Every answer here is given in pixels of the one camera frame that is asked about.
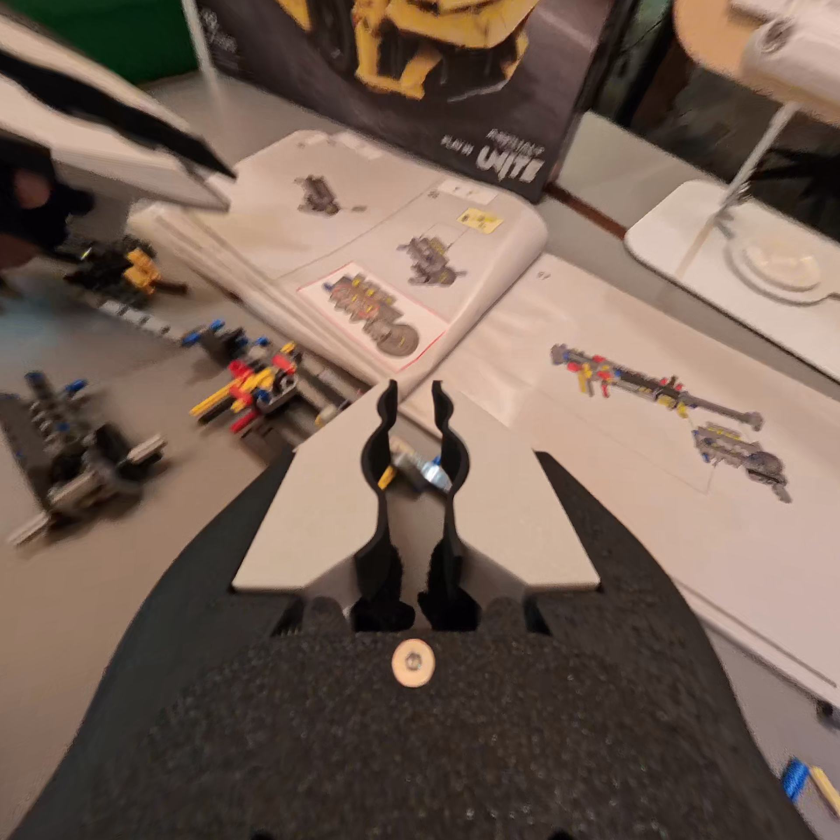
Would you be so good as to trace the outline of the grey lego gear assembly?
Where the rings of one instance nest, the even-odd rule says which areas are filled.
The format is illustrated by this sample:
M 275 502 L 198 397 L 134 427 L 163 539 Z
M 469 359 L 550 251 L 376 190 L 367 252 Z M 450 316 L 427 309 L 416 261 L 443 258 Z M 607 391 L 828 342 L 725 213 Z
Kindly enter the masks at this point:
M 3 440 L 38 503 L 8 537 L 16 548 L 83 522 L 112 500 L 140 499 L 167 446 L 161 434 L 134 444 L 117 425 L 94 422 L 86 414 L 87 380 L 56 388 L 45 372 L 31 371 L 24 381 L 28 397 L 1 394 Z

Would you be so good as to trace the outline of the person's left hand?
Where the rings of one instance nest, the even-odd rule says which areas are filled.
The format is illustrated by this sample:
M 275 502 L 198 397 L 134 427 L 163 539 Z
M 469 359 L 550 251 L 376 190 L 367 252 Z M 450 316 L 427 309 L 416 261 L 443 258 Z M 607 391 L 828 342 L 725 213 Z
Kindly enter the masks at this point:
M 30 234 L 18 235 L 24 214 L 46 205 L 50 183 L 40 174 L 2 167 L 1 271 L 26 265 L 41 251 Z

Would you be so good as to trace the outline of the tan lego pin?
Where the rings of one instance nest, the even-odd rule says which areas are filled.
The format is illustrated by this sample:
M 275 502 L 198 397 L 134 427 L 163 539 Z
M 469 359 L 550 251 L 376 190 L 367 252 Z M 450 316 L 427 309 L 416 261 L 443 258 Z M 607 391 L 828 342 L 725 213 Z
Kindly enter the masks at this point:
M 836 819 L 839 820 L 840 795 L 837 788 L 828 778 L 825 771 L 816 766 L 810 767 L 810 778 L 826 806 L 835 815 Z

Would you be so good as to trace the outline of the light grey long lego bar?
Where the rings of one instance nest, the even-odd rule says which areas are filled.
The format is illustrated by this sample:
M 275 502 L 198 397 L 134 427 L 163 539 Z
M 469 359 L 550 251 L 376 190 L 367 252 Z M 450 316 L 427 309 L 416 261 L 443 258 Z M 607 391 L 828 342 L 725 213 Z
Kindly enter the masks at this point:
M 182 333 L 174 325 L 147 311 L 108 298 L 97 300 L 92 306 L 100 313 L 126 323 L 130 327 L 148 333 L 155 338 L 176 345 L 183 343 Z

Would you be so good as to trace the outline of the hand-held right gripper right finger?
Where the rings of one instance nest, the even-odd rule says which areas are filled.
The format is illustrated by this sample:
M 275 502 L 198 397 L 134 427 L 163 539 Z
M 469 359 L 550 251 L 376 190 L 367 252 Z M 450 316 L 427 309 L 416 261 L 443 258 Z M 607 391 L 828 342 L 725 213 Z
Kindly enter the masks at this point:
M 442 381 L 432 398 L 451 481 L 437 564 L 447 599 L 596 590 L 600 575 L 529 444 Z

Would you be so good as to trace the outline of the lego instruction booklet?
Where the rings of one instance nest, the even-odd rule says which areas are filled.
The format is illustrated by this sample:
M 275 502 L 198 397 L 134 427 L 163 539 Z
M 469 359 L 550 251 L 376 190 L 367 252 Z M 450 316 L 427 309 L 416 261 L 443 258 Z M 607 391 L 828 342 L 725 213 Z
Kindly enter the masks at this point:
M 700 617 L 838 705 L 838 401 L 543 253 L 520 198 L 350 132 L 212 180 L 227 213 L 133 216 L 154 245 L 436 434 L 433 379 L 549 453 Z

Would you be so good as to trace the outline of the yellow car lego set box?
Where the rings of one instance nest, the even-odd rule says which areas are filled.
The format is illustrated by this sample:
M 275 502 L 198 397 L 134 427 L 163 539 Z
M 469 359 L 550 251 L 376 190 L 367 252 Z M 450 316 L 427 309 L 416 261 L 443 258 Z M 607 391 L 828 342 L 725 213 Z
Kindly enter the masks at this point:
M 637 2 L 196 2 L 216 69 L 537 203 Z

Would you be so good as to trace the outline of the green plastic bin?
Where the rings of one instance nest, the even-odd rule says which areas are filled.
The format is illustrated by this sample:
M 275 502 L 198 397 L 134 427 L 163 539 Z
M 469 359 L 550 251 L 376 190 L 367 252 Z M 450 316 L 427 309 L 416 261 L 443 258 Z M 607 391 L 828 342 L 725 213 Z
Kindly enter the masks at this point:
M 135 85 L 197 69 L 178 1 L 8 1 L 2 5 Z

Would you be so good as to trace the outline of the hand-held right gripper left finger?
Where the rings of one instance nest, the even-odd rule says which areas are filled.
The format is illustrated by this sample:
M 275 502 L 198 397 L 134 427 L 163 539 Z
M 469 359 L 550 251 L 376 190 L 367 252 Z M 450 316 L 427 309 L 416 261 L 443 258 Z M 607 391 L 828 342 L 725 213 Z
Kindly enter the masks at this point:
M 393 562 L 385 493 L 396 381 L 383 381 L 296 449 L 232 580 L 236 593 L 373 601 Z

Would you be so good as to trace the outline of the wooden document stand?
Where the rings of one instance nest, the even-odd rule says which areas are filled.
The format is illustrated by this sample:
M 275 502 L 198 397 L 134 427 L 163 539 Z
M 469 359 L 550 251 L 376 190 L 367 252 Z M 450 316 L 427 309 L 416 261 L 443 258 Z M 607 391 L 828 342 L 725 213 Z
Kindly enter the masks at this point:
M 749 194 L 761 176 L 804 175 L 838 193 L 831 171 L 798 153 L 762 170 L 795 116 L 838 127 L 838 2 L 675 2 L 675 33 L 699 68 L 776 104 L 726 185 L 679 185 L 624 237 L 637 262 L 839 380 L 839 247 Z

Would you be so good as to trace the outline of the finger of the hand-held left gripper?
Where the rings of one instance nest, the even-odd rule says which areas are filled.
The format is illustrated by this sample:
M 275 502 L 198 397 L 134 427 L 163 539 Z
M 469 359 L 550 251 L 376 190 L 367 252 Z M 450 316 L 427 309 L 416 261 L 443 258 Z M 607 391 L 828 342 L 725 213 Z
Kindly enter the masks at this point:
M 6 139 L 48 153 L 60 180 L 76 189 L 126 201 L 148 198 L 216 212 L 230 206 L 207 175 L 172 152 L 145 148 L 110 127 L 62 114 L 5 77 L 1 80 L 1 127 Z
M 2 14 L 1 71 L 41 106 L 115 132 L 148 151 L 235 179 L 203 138 L 151 96 L 49 35 L 26 17 Z

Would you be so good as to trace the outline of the long lego chassis assembly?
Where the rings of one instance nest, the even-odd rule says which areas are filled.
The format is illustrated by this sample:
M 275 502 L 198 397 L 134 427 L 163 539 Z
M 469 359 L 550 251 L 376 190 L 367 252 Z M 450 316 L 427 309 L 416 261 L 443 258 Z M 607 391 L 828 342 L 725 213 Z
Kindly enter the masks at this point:
M 361 398 L 360 390 L 294 342 L 250 339 L 241 328 L 228 329 L 223 320 L 188 333 L 182 346 L 201 348 L 228 375 L 228 383 L 194 405 L 191 416 L 203 426 L 232 417 L 231 434 L 265 452 L 284 441 L 277 419 L 294 402 L 314 412 L 318 431 Z

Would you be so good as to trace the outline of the pile of lego beams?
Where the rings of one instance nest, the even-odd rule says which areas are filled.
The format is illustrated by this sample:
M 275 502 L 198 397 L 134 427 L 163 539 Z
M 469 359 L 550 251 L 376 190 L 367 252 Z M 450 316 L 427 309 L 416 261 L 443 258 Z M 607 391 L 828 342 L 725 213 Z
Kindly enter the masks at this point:
M 82 241 L 68 256 L 73 265 L 62 279 L 76 291 L 140 309 L 147 309 L 156 296 L 190 294 L 187 284 L 164 278 L 156 251 L 137 238 L 108 244 Z

